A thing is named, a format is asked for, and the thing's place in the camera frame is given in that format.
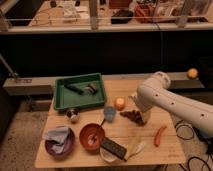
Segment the brown bowl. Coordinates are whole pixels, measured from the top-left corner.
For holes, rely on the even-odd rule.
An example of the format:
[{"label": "brown bowl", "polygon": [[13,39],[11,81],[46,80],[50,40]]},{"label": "brown bowl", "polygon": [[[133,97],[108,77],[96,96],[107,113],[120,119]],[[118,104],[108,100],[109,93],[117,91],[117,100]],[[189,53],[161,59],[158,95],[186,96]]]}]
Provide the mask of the brown bowl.
[{"label": "brown bowl", "polygon": [[72,129],[70,129],[70,133],[67,136],[67,139],[65,140],[64,149],[61,153],[56,153],[54,150],[52,150],[52,146],[56,143],[53,140],[46,140],[45,141],[45,149],[47,153],[49,153],[54,158],[63,158],[66,157],[70,152],[73,150],[75,142],[75,135]]},{"label": "brown bowl", "polygon": [[104,129],[95,123],[84,126],[79,135],[81,145],[90,152],[98,152],[104,137]]}]

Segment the white bowl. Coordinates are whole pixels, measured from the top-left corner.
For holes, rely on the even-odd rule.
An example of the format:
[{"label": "white bowl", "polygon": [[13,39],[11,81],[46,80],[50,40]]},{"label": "white bowl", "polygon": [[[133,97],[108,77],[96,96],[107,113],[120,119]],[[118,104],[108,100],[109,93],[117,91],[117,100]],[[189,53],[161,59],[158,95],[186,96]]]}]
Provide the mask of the white bowl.
[{"label": "white bowl", "polygon": [[117,157],[115,155],[111,154],[110,152],[108,152],[107,150],[103,148],[100,148],[100,155],[101,155],[101,158],[108,163],[112,163],[115,160],[117,160]]}]

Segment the red pepper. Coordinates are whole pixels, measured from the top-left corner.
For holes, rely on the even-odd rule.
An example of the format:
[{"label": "red pepper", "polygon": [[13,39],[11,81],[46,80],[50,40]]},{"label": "red pepper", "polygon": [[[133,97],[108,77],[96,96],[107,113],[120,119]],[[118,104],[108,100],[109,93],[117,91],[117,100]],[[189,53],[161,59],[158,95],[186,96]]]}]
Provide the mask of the red pepper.
[{"label": "red pepper", "polygon": [[158,132],[157,132],[157,134],[155,135],[155,140],[154,140],[154,145],[155,145],[156,147],[159,147],[161,135],[162,135],[163,131],[164,131],[166,128],[167,128],[167,126],[164,125],[164,126],[161,126],[160,129],[158,129]]}]

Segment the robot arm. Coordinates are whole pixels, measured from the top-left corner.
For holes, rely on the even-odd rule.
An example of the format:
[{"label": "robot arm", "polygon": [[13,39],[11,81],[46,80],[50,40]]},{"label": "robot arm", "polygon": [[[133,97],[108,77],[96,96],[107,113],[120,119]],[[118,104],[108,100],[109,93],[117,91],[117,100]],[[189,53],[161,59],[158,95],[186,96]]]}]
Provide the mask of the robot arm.
[{"label": "robot arm", "polygon": [[156,72],[145,80],[134,99],[138,108],[147,112],[153,106],[161,107],[213,137],[213,106],[166,90],[170,83],[170,78],[163,72]]}]

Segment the green tray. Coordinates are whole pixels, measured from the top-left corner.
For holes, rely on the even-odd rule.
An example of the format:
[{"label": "green tray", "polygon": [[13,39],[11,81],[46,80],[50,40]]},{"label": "green tray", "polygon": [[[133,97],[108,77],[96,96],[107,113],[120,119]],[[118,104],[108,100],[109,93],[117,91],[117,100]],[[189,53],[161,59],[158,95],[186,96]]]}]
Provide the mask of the green tray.
[{"label": "green tray", "polygon": [[[82,95],[64,87],[72,84],[84,89],[88,84],[95,84],[98,92],[96,94],[83,93]],[[90,107],[103,106],[106,102],[104,84],[100,73],[72,76],[65,79],[57,79],[55,82],[54,108],[63,111],[69,108],[86,109]]]}]

